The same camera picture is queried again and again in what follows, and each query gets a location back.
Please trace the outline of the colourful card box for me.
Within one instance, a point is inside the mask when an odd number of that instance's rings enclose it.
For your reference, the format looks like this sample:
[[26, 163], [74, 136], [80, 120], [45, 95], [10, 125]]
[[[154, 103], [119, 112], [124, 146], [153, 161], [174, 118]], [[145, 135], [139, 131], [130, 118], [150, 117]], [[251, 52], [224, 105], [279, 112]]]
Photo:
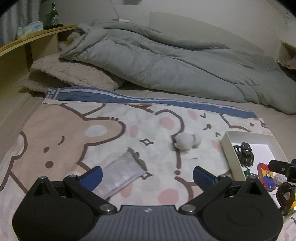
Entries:
[[258, 177], [262, 185], [266, 188], [267, 191], [272, 192], [276, 188], [274, 181], [274, 175], [270, 171], [267, 164], [259, 163], [257, 165]]

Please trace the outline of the yellow headlamp with strap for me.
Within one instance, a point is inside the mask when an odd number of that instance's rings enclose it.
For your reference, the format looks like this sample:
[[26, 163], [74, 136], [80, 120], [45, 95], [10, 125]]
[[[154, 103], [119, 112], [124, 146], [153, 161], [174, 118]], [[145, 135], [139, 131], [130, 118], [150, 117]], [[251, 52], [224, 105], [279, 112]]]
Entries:
[[283, 216], [295, 211], [295, 185], [288, 182], [281, 184], [277, 189], [276, 198]]

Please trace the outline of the silver foil pouch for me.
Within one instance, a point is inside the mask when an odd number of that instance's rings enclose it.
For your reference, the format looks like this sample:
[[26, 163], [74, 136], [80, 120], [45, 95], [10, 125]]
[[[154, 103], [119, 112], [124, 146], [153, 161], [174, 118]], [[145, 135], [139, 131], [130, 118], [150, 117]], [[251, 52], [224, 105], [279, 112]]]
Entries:
[[138, 152], [129, 147], [125, 153], [103, 168], [102, 182], [93, 192], [106, 200], [145, 173], [145, 162], [139, 158]]

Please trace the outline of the green clips with cord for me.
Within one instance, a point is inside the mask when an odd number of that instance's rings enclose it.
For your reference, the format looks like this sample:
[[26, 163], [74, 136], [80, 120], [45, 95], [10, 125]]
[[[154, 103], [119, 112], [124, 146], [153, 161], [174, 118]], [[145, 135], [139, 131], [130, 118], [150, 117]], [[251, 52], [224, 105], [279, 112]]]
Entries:
[[249, 177], [258, 178], [257, 174], [251, 173], [250, 169], [247, 168], [244, 172], [245, 178], [248, 179]]

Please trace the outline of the white yarn ball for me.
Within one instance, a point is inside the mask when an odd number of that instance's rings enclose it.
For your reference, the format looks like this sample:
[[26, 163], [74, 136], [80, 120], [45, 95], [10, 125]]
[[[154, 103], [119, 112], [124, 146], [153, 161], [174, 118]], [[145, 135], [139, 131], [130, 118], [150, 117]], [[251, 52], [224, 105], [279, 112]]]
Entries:
[[280, 185], [282, 185], [286, 181], [287, 181], [287, 178], [285, 177], [285, 175], [282, 175], [279, 173], [276, 173], [274, 175], [274, 182], [277, 187], [279, 187]]

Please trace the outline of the white shallow cardboard box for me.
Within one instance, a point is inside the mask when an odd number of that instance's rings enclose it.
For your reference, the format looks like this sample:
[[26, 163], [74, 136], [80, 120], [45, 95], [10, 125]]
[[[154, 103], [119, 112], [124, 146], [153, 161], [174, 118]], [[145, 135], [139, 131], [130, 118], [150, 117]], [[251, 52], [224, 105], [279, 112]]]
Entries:
[[[243, 171], [247, 168], [251, 173], [258, 174], [259, 163], [268, 165], [271, 160], [288, 162], [278, 142], [270, 135], [227, 131], [220, 144], [235, 181], [246, 180]], [[275, 190], [268, 192], [280, 208], [276, 198], [277, 190], [276, 186]]]

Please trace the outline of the white cotton ball right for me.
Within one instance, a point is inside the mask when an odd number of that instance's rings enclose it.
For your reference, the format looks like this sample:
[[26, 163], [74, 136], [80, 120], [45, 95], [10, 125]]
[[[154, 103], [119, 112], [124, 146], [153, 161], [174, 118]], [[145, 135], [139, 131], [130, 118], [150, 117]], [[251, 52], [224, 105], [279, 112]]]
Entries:
[[192, 145], [192, 147], [194, 149], [198, 148], [199, 145], [201, 144], [201, 142], [202, 142], [202, 137], [197, 133], [193, 134], [193, 145]]

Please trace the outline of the white cotton ball left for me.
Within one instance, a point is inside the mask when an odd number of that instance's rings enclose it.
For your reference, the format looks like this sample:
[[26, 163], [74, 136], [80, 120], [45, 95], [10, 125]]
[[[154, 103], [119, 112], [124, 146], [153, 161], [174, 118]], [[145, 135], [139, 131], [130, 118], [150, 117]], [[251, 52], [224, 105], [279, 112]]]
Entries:
[[189, 151], [193, 148], [194, 136], [189, 133], [178, 133], [175, 136], [174, 146], [181, 151]]

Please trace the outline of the cartoon bear bed mat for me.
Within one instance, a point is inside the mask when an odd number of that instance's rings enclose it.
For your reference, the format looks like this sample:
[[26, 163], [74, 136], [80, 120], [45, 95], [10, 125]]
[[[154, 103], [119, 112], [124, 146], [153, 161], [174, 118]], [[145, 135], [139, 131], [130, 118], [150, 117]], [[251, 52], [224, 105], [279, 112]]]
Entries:
[[[130, 147], [145, 162], [147, 173], [108, 198], [110, 202], [178, 207], [202, 193], [193, 182], [194, 167], [232, 175], [220, 144], [227, 131], [295, 133], [295, 125], [288, 124], [295, 116], [262, 105], [207, 103], [147, 91], [128, 96], [50, 88], [28, 117], [23, 108], [13, 115], [1, 134], [1, 240], [16, 240], [13, 214], [39, 176], [58, 181], [95, 166], [104, 168]], [[181, 151], [174, 146], [178, 133], [197, 133], [202, 142]], [[278, 144], [282, 151], [288, 146]]]

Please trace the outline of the pink clothes on shelf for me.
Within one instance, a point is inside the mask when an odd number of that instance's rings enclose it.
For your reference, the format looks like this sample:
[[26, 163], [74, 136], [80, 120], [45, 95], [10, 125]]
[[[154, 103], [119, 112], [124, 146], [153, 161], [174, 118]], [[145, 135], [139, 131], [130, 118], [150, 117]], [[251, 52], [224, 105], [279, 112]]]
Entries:
[[289, 70], [296, 70], [296, 57], [288, 60], [278, 60], [280, 66], [287, 68]]

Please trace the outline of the open wardrobe shelf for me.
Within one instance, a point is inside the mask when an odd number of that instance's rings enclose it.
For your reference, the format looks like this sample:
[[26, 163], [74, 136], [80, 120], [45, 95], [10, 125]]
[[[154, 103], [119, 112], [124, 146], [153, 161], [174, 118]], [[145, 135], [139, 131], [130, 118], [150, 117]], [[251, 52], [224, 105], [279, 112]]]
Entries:
[[292, 59], [295, 56], [295, 46], [288, 44], [286, 42], [281, 42], [277, 60], [288, 60]]

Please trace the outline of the beige fluffy blanket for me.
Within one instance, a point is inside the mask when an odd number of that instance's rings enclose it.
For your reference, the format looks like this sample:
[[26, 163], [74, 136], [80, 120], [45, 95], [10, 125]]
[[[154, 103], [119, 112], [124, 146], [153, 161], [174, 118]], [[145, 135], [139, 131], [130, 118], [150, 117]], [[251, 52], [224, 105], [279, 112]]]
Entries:
[[48, 55], [32, 63], [29, 74], [19, 84], [32, 91], [46, 92], [50, 87], [86, 86], [114, 91], [125, 80], [96, 66]]

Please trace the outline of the grey quilted duvet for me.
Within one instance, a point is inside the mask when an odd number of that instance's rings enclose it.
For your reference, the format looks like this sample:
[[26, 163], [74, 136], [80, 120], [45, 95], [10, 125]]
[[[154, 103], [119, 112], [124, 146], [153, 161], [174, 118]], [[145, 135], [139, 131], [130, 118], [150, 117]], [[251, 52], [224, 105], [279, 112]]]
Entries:
[[268, 56], [181, 40], [132, 23], [79, 24], [60, 58], [102, 68], [144, 88], [295, 114], [295, 82]]

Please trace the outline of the wooden bedside shelf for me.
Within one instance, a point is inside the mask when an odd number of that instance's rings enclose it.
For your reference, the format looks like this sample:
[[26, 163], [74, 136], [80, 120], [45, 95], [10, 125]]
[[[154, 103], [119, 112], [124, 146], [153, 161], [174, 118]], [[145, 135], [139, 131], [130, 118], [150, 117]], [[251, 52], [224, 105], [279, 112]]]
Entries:
[[59, 52], [59, 39], [74, 31], [68, 25], [29, 34], [1, 47], [1, 91], [5, 91], [29, 73], [34, 61]]

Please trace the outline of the white bed headboard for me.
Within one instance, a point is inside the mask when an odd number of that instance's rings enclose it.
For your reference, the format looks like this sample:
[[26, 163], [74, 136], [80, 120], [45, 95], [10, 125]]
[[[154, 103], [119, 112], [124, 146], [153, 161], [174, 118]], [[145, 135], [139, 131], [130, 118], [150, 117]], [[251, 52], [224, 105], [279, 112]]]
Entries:
[[233, 50], [250, 54], [263, 54], [264, 51], [251, 42], [224, 29], [184, 16], [152, 11], [148, 27], [163, 34], [182, 40], [220, 43]]

